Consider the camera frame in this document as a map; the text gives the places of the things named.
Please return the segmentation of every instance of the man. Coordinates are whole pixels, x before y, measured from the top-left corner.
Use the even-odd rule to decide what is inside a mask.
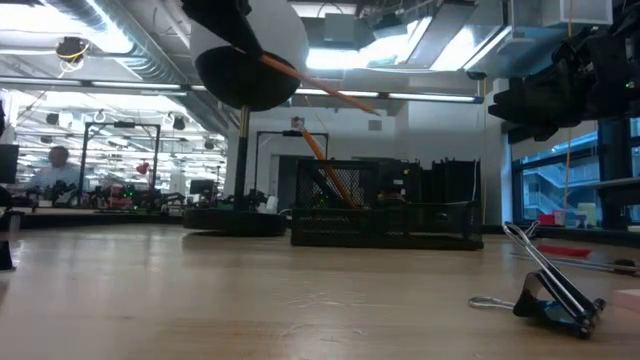
[[[78,186],[80,179],[80,169],[67,163],[69,150],[64,146],[55,146],[49,151],[49,162],[51,167],[40,169],[29,182],[30,188],[39,187],[44,190],[47,186],[53,187],[56,181],[64,181],[67,186],[75,184]]]

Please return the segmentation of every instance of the computer screen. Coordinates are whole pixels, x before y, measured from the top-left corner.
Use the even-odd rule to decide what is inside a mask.
[[[189,188],[189,195],[202,194],[206,190],[213,191],[215,182],[213,180],[191,180],[191,187]]]
[[[18,145],[0,145],[0,184],[15,184],[19,149]]]

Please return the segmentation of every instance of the black disc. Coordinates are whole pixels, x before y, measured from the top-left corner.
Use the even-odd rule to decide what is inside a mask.
[[[218,209],[187,210],[182,224],[186,229],[215,231],[224,236],[280,236],[287,230],[284,216]]]
[[[267,53],[292,66],[283,58]],[[236,109],[265,111],[285,101],[300,87],[300,80],[273,70],[231,46],[207,50],[196,59],[204,86],[223,103]]]

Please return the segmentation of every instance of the orange stick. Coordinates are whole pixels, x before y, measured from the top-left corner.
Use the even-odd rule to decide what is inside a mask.
[[[313,140],[313,137],[311,137],[311,134],[309,134],[307,129],[305,129],[304,127],[300,129],[300,132],[302,133],[302,136],[304,137],[304,139],[307,141],[307,144],[309,144],[311,151],[313,151],[313,153],[316,155],[318,160],[324,163],[327,160],[327,158],[322,153],[322,150],[320,150],[320,147],[318,146],[316,141]],[[347,202],[347,204],[349,204],[349,207],[351,207],[352,209],[355,209],[356,208],[355,202],[353,202],[353,199],[351,199],[351,196],[349,196],[349,192],[347,192],[347,189],[345,189],[344,185],[342,185],[342,182],[340,182],[340,179],[338,179],[338,176],[336,176],[336,173],[333,171],[331,166],[324,163],[324,168],[327,171],[327,174],[329,174],[331,181],[333,181],[333,184],[336,186],[336,188],[338,188],[338,192],[340,193],[340,196],[342,196],[342,198]]]
[[[373,115],[377,115],[380,116],[380,114],[378,114],[377,111],[375,111],[372,107],[365,105],[363,103],[361,103],[360,101],[354,99],[351,96],[347,96],[344,95],[342,93],[340,93],[339,91],[333,90],[331,89],[329,86],[327,86],[325,83],[318,81],[314,78],[312,78],[311,76],[307,75],[307,74],[303,74],[300,71],[292,68],[291,66],[288,66],[286,64],[281,63],[280,61],[268,56],[267,54],[262,55],[262,57],[260,58],[260,61],[262,61],[264,64],[272,67],[275,70],[278,70],[282,73],[285,73],[289,76],[293,76],[296,79],[299,79],[300,81],[304,81],[307,82],[319,89],[322,89],[323,91],[325,91],[327,94],[337,97],[338,99],[351,104],[355,107],[357,107],[358,109],[368,112],[369,114],[373,114]]]

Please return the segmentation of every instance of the wooden table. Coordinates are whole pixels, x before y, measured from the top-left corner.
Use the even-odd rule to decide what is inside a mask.
[[[469,308],[474,295],[515,300],[534,269],[502,237],[484,251],[437,252],[185,235],[159,225],[23,232],[18,271],[0,275],[0,358],[629,360],[640,350],[640,314],[626,310],[605,310],[581,341]],[[566,273],[592,297],[640,286]]]

